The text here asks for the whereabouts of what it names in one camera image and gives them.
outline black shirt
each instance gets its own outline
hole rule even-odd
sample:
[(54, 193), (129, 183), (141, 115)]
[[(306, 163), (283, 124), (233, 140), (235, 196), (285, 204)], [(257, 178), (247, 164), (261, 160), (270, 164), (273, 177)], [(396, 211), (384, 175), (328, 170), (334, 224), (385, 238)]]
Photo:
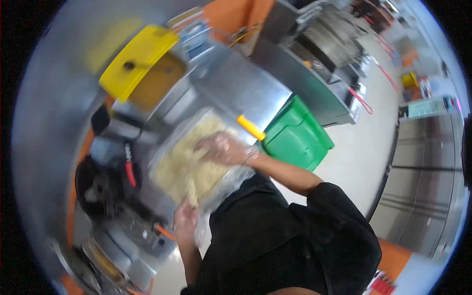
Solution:
[(211, 245), (193, 294), (267, 294), (302, 287), (361, 294), (380, 262), (369, 223), (336, 185), (321, 183), (307, 206), (288, 205), (261, 174), (210, 217)]

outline orange handle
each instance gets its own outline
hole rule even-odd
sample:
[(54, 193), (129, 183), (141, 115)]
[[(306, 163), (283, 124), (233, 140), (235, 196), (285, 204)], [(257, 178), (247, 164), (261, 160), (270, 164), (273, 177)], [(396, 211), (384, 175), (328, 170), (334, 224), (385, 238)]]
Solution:
[(171, 239), (172, 241), (174, 242), (177, 242), (176, 241), (176, 238), (174, 237), (173, 234), (171, 234), (170, 232), (166, 231), (162, 226), (160, 226), (159, 224), (154, 224), (154, 228), (158, 231), (160, 231), (161, 234), (165, 235), (166, 237), (168, 237), (169, 239)]

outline stainless steel cabinet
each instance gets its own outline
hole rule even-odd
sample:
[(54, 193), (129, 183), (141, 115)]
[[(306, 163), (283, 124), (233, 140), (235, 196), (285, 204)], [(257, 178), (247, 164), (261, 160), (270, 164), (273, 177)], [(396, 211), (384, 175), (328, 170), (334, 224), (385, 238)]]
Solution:
[(441, 238), (445, 222), (445, 218), (438, 219), (413, 211), (398, 244), (431, 257)]
[(444, 259), (457, 230), (464, 192), (461, 120), (444, 115), (403, 122), (379, 204), (370, 220), (378, 237)]

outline wire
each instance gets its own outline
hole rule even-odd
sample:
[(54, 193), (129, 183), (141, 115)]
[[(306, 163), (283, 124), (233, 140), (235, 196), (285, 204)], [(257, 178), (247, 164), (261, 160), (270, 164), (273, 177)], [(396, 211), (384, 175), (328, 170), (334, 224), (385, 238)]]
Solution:
[(259, 32), (261, 30), (261, 28), (262, 28), (262, 24), (256, 24), (255, 26), (253, 26), (252, 28), (247, 30), (247, 32), (245, 32), (244, 34), (237, 37), (233, 42), (231, 42), (230, 45), (228, 45), (228, 47), (233, 47), (239, 40), (243, 39), (244, 37), (246, 37), (249, 34), (254, 34), (254, 33)]

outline orange wall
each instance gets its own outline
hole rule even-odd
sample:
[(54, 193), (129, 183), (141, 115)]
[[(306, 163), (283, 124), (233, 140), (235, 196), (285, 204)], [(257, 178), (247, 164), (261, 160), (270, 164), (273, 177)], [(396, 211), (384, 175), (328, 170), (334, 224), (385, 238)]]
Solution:
[(203, 7), (210, 26), (228, 34), (264, 22), (274, 0), (215, 0)]
[(385, 271), (387, 276), (395, 281), (410, 260), (412, 252), (382, 239), (379, 239), (379, 244), (382, 250), (382, 259), (378, 269)]

